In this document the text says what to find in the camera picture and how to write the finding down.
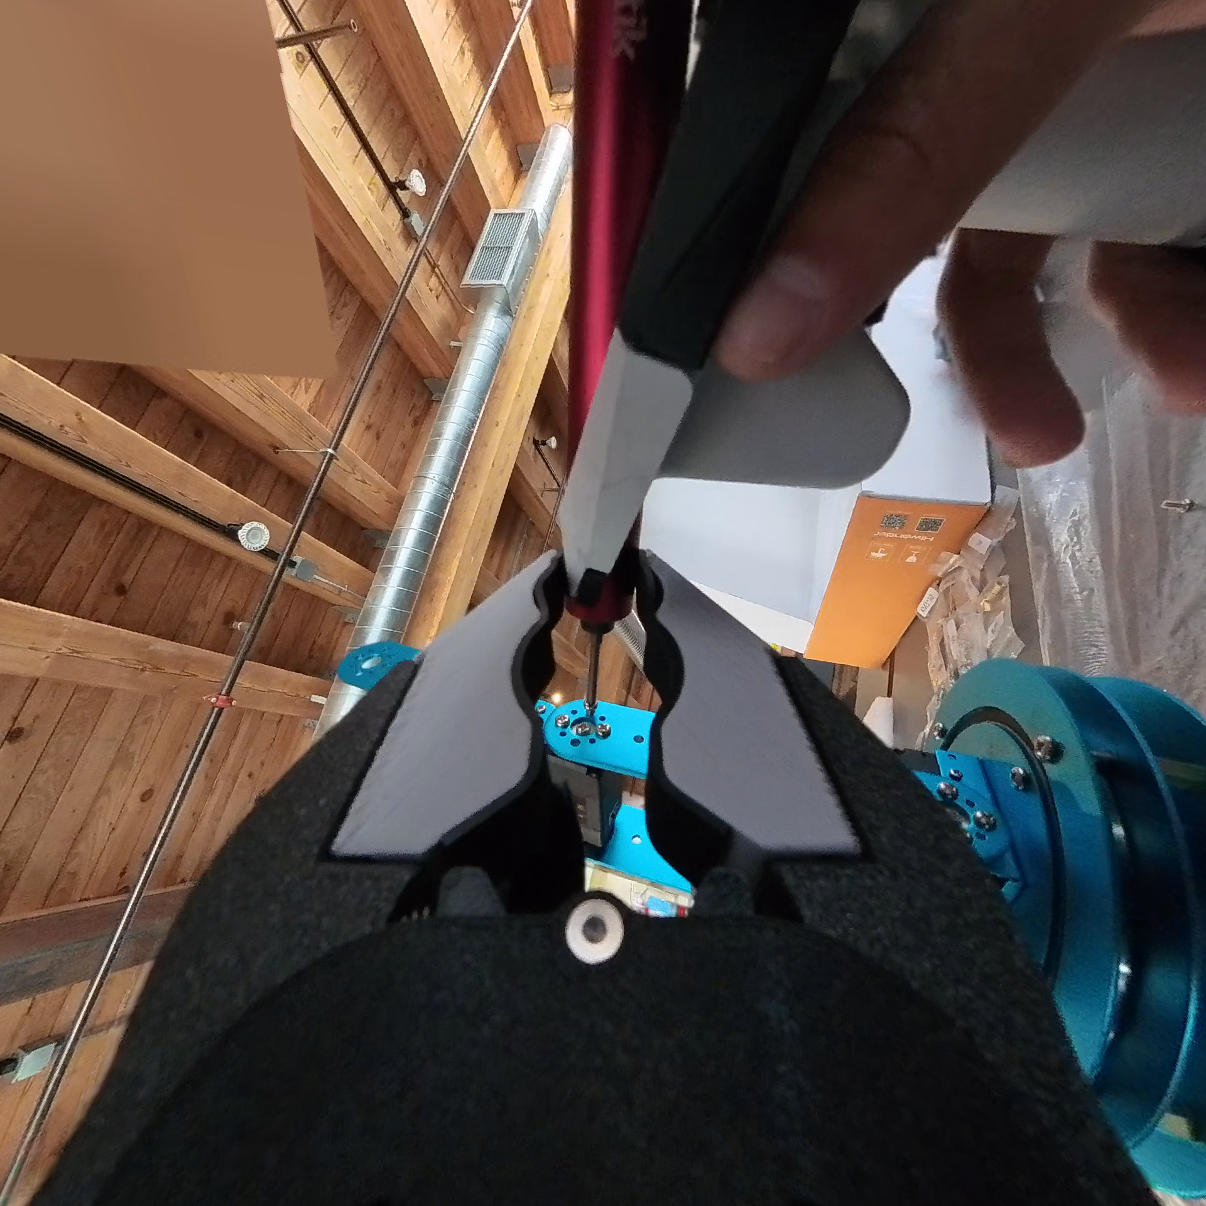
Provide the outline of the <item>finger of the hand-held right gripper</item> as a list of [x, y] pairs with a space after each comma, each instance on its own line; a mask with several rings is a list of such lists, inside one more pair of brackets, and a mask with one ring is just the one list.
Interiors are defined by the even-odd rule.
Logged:
[[570, 597], [602, 603], [692, 399], [688, 373], [613, 334], [562, 505]]

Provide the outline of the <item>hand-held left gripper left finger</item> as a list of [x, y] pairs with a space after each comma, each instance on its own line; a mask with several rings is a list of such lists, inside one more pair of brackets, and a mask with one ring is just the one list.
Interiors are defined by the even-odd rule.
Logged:
[[546, 765], [537, 700], [555, 674], [566, 574], [557, 551], [420, 657], [332, 841], [342, 860], [418, 860], [468, 834]]

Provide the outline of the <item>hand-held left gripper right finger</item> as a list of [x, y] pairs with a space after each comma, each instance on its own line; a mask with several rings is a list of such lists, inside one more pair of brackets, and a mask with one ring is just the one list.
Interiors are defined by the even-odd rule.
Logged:
[[652, 725], [648, 832], [672, 865], [857, 858], [860, 838], [771, 649], [655, 552], [641, 552]]

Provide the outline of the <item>red electric screwdriver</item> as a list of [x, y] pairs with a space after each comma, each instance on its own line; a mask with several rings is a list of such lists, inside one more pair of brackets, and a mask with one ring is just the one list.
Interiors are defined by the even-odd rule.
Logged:
[[[688, 77], [691, 1], [577, 3], [569, 317], [569, 471], [649, 216]], [[636, 338], [625, 336], [636, 349]], [[598, 702], [603, 634], [632, 608], [639, 519], [602, 603], [566, 607], [593, 634], [585, 705]]]

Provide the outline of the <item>blue toy robot arm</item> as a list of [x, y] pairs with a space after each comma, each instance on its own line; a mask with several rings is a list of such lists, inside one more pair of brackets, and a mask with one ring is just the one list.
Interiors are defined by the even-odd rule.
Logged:
[[[358, 686], [421, 654], [372, 644], [351, 662]], [[778, 667], [862, 844], [857, 858], [781, 858], [725, 865], [756, 898], [784, 914], [794, 870], [872, 870], [919, 850], [905, 804], [918, 776], [935, 808], [951, 811], [1013, 911], [1020, 939], [1047, 979], [1081, 1071], [1107, 1121], [1155, 1190], [1203, 1197], [1203, 716], [1159, 687], [1091, 677], [1015, 659], [962, 674], [939, 703], [923, 749], [845, 752], [850, 723]], [[552, 756], [642, 778], [655, 716], [619, 722], [613, 752], [586, 752], [588, 735], [546, 722]], [[537, 778], [552, 772], [542, 768]], [[468, 834], [411, 861], [448, 861], [486, 844], [499, 808]], [[721, 865], [672, 865], [697, 900]]]

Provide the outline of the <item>person's right hand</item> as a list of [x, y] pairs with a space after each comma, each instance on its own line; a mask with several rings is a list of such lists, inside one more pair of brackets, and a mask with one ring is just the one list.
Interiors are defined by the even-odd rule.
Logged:
[[[714, 357], [734, 377], [807, 369], [952, 231], [1058, 102], [1124, 38], [1203, 27], [1203, 3], [934, 3], [839, 120]], [[1081, 443], [1035, 285], [1051, 238], [958, 234], [938, 310], [1001, 456], [1048, 465]]]

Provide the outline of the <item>orange and white cardboard box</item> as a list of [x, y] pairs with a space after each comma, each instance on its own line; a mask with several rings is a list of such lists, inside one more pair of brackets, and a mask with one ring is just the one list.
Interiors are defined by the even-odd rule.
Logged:
[[872, 338], [912, 415], [896, 452], [837, 491], [665, 478], [642, 542], [764, 643], [878, 669], [912, 624], [944, 552], [985, 515], [991, 466], [981, 419], [935, 337], [941, 258], [899, 285]]

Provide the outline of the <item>white air vent grille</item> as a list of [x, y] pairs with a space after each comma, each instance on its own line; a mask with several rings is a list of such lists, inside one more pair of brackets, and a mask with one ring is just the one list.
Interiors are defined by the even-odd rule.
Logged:
[[539, 248], [539, 212], [529, 206], [493, 208], [464, 268], [467, 290], [501, 288], [519, 297]]

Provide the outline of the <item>thin steel ceiling rod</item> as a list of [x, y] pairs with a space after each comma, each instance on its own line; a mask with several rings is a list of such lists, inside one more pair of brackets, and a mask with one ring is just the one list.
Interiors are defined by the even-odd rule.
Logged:
[[41, 1095], [36, 1099], [32, 1117], [25, 1127], [18, 1148], [15, 1150], [12, 1164], [3, 1181], [3, 1204], [10, 1203], [13, 1193], [20, 1184], [26, 1163], [38, 1148], [38, 1144], [41, 1141], [41, 1132], [53, 1109], [56, 1097], [68, 1075], [68, 1069], [71, 1066], [74, 1055], [82, 1041], [86, 1025], [97, 1009], [99, 996], [114, 970], [117, 957], [119, 956], [127, 941], [131, 927], [140, 916], [144, 896], [147, 894], [148, 886], [153, 877], [155, 875], [157, 865], [173, 834], [177, 818], [187, 802], [193, 782], [201, 771], [209, 748], [220, 728], [221, 719], [229, 710], [233, 709], [234, 690], [239, 677], [244, 670], [246, 664], [249, 663], [253, 646], [257, 643], [262, 629], [266, 624], [273, 606], [276, 604], [279, 591], [292, 565], [292, 557], [295, 554], [295, 550], [298, 548], [300, 537], [305, 532], [310, 512], [316, 506], [322, 488], [325, 486], [331, 469], [338, 459], [338, 453], [342, 448], [343, 438], [352, 425], [358, 406], [364, 394], [368, 392], [368, 386], [372, 380], [375, 367], [382, 356], [382, 351], [389, 337], [394, 333], [399, 310], [402, 308], [402, 304], [407, 300], [408, 293], [418, 274], [418, 267], [427, 252], [431, 235], [434, 234], [438, 222], [441, 221], [445, 209], [448, 208], [448, 202], [454, 193], [464, 163], [471, 155], [473, 143], [476, 140], [478, 129], [488, 112], [488, 106], [496, 92], [499, 90], [500, 83], [503, 82], [503, 74], [506, 67], [509, 66], [509, 59], [513, 56], [516, 47], [520, 43], [523, 27], [530, 18], [534, 5], [534, 1], [523, 3], [523, 5], [519, 10], [517, 20], [511, 31], [507, 34], [507, 38], [503, 44], [503, 50], [500, 53], [500, 59], [486, 84], [484, 94], [477, 103], [467, 132], [461, 136], [457, 156], [447, 172], [445, 183], [434, 204], [430, 222], [424, 234], [418, 238], [414, 251], [411, 252], [411, 257], [407, 261], [407, 267], [404, 268], [399, 284], [397, 285], [384, 311], [381, 324], [372, 340], [372, 344], [361, 364], [361, 369], [356, 372], [356, 377], [352, 384], [352, 392], [342, 409], [342, 413], [335, 428], [335, 433], [331, 438], [331, 443], [328, 443], [326, 450], [320, 453], [315, 476], [310, 485], [306, 488], [306, 494], [296, 514], [296, 518], [292, 522], [292, 528], [289, 529], [289, 534], [283, 541], [283, 547], [272, 567], [272, 571], [266, 581], [266, 587], [252, 614], [250, 626], [240, 639], [240, 644], [236, 649], [234, 657], [217, 685], [213, 700], [209, 705], [209, 713], [203, 722], [197, 738], [191, 745], [188, 759], [173, 789], [170, 801], [167, 802], [165, 809], [161, 814], [154, 837], [142, 860], [140, 873], [132, 881], [130, 893], [124, 897], [122, 908], [115, 917], [114, 927], [108, 936], [107, 944], [101, 952], [99, 960], [95, 967], [95, 973], [88, 982], [88, 987], [85, 990], [81, 1006], [72, 1019], [72, 1023], [65, 1035], [61, 1049], [55, 1055], [55, 1061], [51, 1065], [49, 1078], [46, 1079], [45, 1087], [42, 1088]]

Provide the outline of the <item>pile of small parts bags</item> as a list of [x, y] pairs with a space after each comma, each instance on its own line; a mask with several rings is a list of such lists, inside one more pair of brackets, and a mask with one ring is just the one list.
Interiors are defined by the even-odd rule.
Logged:
[[1001, 541], [972, 532], [958, 552], [936, 561], [935, 584], [918, 607], [936, 693], [988, 659], [1017, 659], [1024, 643], [1014, 626], [1010, 577]]

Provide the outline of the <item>clear plastic bag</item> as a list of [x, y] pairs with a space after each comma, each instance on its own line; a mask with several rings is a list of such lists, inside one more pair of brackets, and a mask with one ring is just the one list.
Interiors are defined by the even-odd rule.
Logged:
[[1205, 428], [1139, 373], [1106, 379], [1081, 445], [1018, 472], [1044, 663], [1203, 710]]

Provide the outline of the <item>silver ventilation duct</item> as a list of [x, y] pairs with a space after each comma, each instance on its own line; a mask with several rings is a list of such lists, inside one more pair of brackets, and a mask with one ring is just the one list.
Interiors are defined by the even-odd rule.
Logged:
[[388, 538], [351, 653], [425, 649], [468, 611], [569, 303], [573, 139], [546, 129], [516, 209], [517, 261], [484, 291]]

